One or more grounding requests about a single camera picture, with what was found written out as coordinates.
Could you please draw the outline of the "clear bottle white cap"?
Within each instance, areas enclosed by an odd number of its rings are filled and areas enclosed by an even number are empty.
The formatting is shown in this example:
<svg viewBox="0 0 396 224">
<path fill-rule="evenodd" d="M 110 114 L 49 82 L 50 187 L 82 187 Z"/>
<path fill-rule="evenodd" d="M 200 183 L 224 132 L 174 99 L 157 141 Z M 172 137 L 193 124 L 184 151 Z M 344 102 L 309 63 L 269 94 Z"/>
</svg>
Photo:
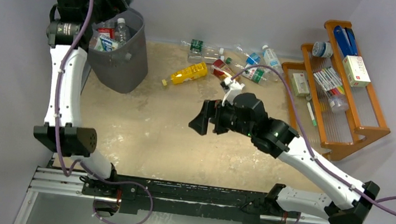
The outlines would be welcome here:
<svg viewBox="0 0 396 224">
<path fill-rule="evenodd" d="M 116 21 L 117 26 L 115 27 L 115 40 L 120 44 L 126 44 L 130 39 L 131 35 L 129 28 L 126 25 L 124 18 L 118 18 Z"/>
</svg>

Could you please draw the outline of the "yellow plastic bottle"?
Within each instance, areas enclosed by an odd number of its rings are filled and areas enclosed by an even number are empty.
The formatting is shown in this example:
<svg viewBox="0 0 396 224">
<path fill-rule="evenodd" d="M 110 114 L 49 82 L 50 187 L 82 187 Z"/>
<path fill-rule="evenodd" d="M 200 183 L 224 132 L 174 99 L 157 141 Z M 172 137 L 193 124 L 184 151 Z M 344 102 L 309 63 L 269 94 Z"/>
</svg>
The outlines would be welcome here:
<svg viewBox="0 0 396 224">
<path fill-rule="evenodd" d="M 208 74 L 208 68 L 204 62 L 190 65 L 186 68 L 180 69 L 169 77 L 162 80 L 162 85 L 167 87 L 169 85 L 179 85 L 186 81 L 192 81 L 205 77 Z"/>
</svg>

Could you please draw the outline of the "amber tea bottle red label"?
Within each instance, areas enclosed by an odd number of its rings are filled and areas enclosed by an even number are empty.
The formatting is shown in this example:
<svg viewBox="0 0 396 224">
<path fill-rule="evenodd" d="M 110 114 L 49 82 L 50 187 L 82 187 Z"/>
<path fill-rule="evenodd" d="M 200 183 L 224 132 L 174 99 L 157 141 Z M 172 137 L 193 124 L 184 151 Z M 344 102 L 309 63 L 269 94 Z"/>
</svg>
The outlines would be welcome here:
<svg viewBox="0 0 396 224">
<path fill-rule="evenodd" d="M 210 72 L 217 76 L 221 81 L 225 80 L 225 78 L 230 78 L 235 76 L 235 73 L 232 69 L 225 64 L 221 59 L 215 60 L 210 66 Z"/>
</svg>

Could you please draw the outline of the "green white label bottle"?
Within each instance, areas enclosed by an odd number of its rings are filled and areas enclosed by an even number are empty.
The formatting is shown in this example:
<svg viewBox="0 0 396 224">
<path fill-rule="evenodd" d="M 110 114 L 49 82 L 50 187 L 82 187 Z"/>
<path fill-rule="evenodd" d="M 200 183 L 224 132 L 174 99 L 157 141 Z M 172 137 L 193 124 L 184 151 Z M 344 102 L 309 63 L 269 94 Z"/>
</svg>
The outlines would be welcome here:
<svg viewBox="0 0 396 224">
<path fill-rule="evenodd" d="M 268 83 L 266 73 L 262 68 L 251 68 L 250 70 L 247 70 L 250 66 L 248 63 L 242 62 L 237 58 L 233 59 L 230 57 L 227 57 L 224 60 L 224 63 L 227 64 L 234 73 L 240 72 L 244 69 L 241 77 L 251 80 L 258 85 L 265 86 Z"/>
</svg>

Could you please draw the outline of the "red label water bottle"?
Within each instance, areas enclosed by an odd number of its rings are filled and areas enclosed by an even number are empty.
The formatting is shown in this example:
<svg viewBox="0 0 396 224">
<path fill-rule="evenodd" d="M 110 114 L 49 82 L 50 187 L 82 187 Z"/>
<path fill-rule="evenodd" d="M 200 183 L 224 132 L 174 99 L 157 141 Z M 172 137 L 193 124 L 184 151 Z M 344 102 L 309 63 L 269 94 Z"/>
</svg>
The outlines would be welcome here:
<svg viewBox="0 0 396 224">
<path fill-rule="evenodd" d="M 111 27 L 99 27 L 97 29 L 98 33 L 100 35 L 104 35 L 110 39 L 114 39 L 115 38 L 115 29 L 111 28 Z"/>
</svg>

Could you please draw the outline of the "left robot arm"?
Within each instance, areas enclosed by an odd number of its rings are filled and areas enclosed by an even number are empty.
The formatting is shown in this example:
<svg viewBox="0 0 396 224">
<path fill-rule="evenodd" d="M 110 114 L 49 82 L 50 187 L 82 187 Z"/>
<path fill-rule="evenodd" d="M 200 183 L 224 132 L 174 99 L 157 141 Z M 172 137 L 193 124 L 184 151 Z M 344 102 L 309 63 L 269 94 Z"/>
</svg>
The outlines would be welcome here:
<svg viewBox="0 0 396 224">
<path fill-rule="evenodd" d="M 46 30 L 51 55 L 48 110 L 33 136 L 57 154 L 70 158 L 89 177 L 99 179 L 97 189 L 105 197 L 115 195 L 119 183 L 115 168 L 98 150 L 93 128 L 82 126 L 80 98 L 83 69 L 87 63 L 92 25 L 107 21 L 130 7 L 132 0 L 56 0 Z"/>
</svg>

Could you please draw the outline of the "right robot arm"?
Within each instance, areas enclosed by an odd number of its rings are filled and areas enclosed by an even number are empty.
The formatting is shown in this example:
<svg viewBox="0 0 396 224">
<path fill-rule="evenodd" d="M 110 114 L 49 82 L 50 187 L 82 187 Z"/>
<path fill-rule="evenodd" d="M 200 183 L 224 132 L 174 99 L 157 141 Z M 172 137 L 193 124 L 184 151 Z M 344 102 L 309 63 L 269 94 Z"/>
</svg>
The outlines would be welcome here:
<svg viewBox="0 0 396 224">
<path fill-rule="evenodd" d="M 205 100 L 188 126 L 202 136 L 207 134 L 209 123 L 214 124 L 215 134 L 233 131 L 249 137 L 259 151 L 295 168 L 323 190 L 316 194 L 277 184 L 265 199 L 270 214 L 294 211 L 322 218 L 329 224 L 364 223 L 380 187 L 373 181 L 361 182 L 351 177 L 308 148 L 305 139 L 288 123 L 270 118 L 254 94 L 239 94 L 233 101 Z"/>
</svg>

